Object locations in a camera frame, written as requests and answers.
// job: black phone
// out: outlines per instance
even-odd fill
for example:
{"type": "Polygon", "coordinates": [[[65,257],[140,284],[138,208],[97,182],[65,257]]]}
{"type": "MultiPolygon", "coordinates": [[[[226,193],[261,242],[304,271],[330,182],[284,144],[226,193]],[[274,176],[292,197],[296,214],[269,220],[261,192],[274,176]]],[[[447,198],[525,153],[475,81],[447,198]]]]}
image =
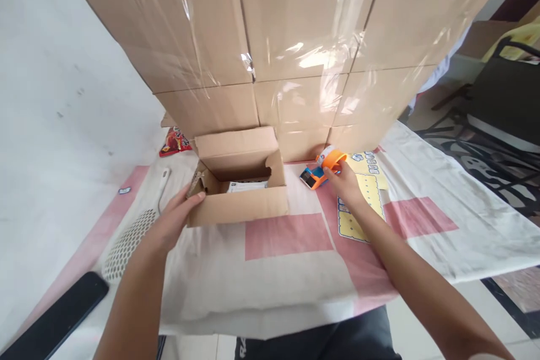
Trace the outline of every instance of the black phone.
{"type": "Polygon", "coordinates": [[[109,286],[97,274],[84,274],[0,355],[0,360],[49,359],[108,291],[109,286]]]}

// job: orange tape dispenser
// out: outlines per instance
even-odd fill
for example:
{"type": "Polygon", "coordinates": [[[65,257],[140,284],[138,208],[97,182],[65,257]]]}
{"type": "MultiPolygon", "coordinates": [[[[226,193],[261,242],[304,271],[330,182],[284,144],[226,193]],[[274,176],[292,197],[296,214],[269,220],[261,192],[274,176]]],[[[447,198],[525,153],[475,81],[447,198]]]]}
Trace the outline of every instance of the orange tape dispenser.
{"type": "Polygon", "coordinates": [[[315,190],[328,180],[323,168],[328,167],[334,173],[339,173],[339,162],[345,160],[346,158],[347,154],[341,152],[335,146],[329,145],[322,151],[320,155],[317,156],[317,167],[313,169],[313,171],[306,168],[300,175],[300,179],[311,190],[315,190]]]}

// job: person's left hand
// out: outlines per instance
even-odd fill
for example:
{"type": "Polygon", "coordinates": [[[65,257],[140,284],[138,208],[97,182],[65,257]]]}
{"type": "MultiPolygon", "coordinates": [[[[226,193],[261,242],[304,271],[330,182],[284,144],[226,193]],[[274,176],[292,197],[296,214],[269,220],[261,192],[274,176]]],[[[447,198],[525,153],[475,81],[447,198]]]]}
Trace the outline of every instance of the person's left hand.
{"type": "Polygon", "coordinates": [[[186,226],[186,219],[191,209],[200,204],[206,197],[206,194],[201,191],[186,200],[189,188],[190,184],[188,183],[171,198],[141,243],[151,245],[152,248],[163,249],[166,253],[176,246],[180,233],[186,226]]]}

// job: white handle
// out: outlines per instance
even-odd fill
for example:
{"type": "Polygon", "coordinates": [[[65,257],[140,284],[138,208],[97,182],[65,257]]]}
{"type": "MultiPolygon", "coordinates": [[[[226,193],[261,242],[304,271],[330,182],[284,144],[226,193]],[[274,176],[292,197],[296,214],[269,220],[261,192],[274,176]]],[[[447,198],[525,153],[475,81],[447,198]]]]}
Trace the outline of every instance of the white handle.
{"type": "Polygon", "coordinates": [[[167,185],[167,180],[169,180],[169,175],[170,175],[170,169],[169,168],[163,169],[161,180],[159,181],[159,188],[157,189],[156,201],[154,202],[154,206],[158,208],[158,211],[159,211],[159,200],[161,200],[161,196],[163,195],[163,190],[165,190],[165,186],[167,185]]]}

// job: dark pants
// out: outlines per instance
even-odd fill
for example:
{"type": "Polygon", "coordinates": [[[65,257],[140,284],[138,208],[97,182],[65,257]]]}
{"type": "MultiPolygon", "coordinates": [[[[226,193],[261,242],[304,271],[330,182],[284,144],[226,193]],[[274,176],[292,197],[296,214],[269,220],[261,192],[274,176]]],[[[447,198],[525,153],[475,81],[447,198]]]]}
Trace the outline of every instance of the dark pants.
{"type": "Polygon", "coordinates": [[[386,306],[343,322],[269,340],[236,340],[235,360],[401,360],[392,347],[386,306]]]}

